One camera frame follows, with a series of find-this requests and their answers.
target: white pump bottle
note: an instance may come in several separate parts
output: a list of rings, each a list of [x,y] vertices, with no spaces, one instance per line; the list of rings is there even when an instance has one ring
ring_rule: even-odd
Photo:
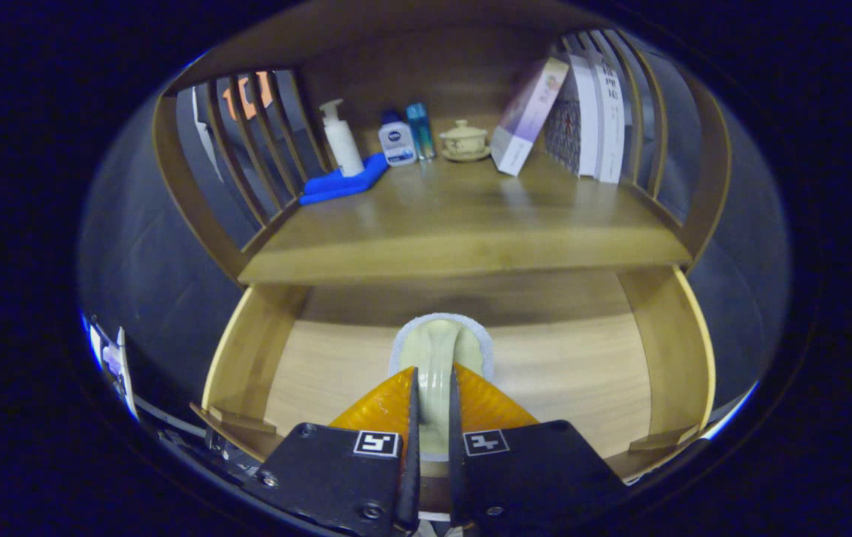
[[[363,160],[360,159],[357,142],[350,132],[350,125],[337,116],[336,107],[342,102],[341,98],[325,102],[320,105],[320,110],[324,113],[323,130],[327,133],[327,140],[333,149],[336,163],[340,165],[343,177],[352,177],[363,171]]]

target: dark background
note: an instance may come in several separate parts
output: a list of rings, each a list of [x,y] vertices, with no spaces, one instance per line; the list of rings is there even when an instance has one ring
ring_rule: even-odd
[[[763,149],[792,211],[806,308],[785,334],[778,360],[788,367],[769,385],[785,383],[801,329],[815,313],[819,320],[804,366],[756,434],[615,533],[852,534],[852,4],[589,6],[705,75],[655,25],[667,28],[774,118],[774,131],[758,112],[742,120],[753,120],[758,142],[774,140]],[[93,368],[82,367],[74,250],[82,198],[130,113],[163,79],[278,8],[0,3],[0,534],[268,531],[154,458],[98,390]],[[819,308],[811,308],[819,290]],[[756,401],[767,409],[765,395]],[[760,414],[741,415],[727,436],[740,438]],[[730,452],[725,443],[715,454]]]

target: orange sign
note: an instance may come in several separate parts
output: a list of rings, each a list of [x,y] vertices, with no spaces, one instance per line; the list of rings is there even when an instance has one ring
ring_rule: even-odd
[[[266,108],[266,105],[270,104],[270,101],[273,101],[273,97],[270,96],[270,87],[268,83],[266,83],[266,71],[258,71],[257,78],[260,79],[260,99],[263,102],[263,108]],[[257,111],[253,107],[253,103],[248,101],[248,96],[246,96],[246,83],[248,83],[248,78],[245,76],[237,81],[239,85],[239,92],[241,92],[241,103],[244,106],[244,115],[247,119],[253,118],[253,116],[257,115]],[[224,91],[224,98],[228,100],[228,110],[231,112],[231,119],[234,121],[237,120],[237,113],[234,112],[234,101],[231,98],[231,89],[227,89]]]

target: small white bottle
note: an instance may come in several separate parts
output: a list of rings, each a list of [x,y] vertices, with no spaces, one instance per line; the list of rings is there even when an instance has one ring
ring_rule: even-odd
[[[336,107],[342,102],[341,98],[325,102],[320,105],[320,110],[325,114],[323,130],[327,133],[327,140],[330,142],[330,149],[333,149],[336,163],[340,165],[343,177],[352,177],[363,171],[363,160],[360,159],[357,141],[354,140],[354,134],[350,132],[350,125],[338,118],[336,114]]]
[[[416,161],[416,143],[413,130],[399,119],[395,110],[383,112],[383,126],[379,129],[379,143],[383,156],[390,166],[403,166]]]

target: book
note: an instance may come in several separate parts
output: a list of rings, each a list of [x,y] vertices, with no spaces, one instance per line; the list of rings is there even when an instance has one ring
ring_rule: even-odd
[[[545,122],[545,150],[572,173],[595,177],[602,139],[595,78],[583,55],[566,58],[570,75]]]
[[[608,65],[603,52],[593,43],[588,33],[580,34],[586,48],[595,88],[598,94],[602,142],[595,179],[602,183],[618,183],[621,161],[624,159],[624,98],[618,73]]]
[[[545,149],[579,176],[618,183],[624,156],[624,101],[618,75],[587,34],[563,37],[571,75],[545,123]]]
[[[498,170],[512,176],[519,174],[567,72],[568,63],[558,57],[549,57],[536,62],[522,78],[489,143]]]

